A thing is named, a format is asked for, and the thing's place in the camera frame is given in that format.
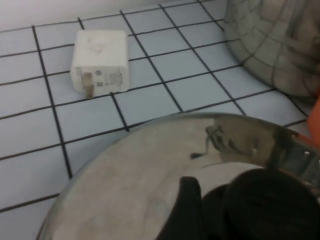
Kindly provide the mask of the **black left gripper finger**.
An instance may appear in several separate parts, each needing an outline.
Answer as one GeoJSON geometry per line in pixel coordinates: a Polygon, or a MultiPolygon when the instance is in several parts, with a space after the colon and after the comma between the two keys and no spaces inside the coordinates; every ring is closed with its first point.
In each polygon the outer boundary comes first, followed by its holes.
{"type": "Polygon", "coordinates": [[[172,239],[203,240],[201,188],[195,177],[183,176],[173,209],[172,239]]]}

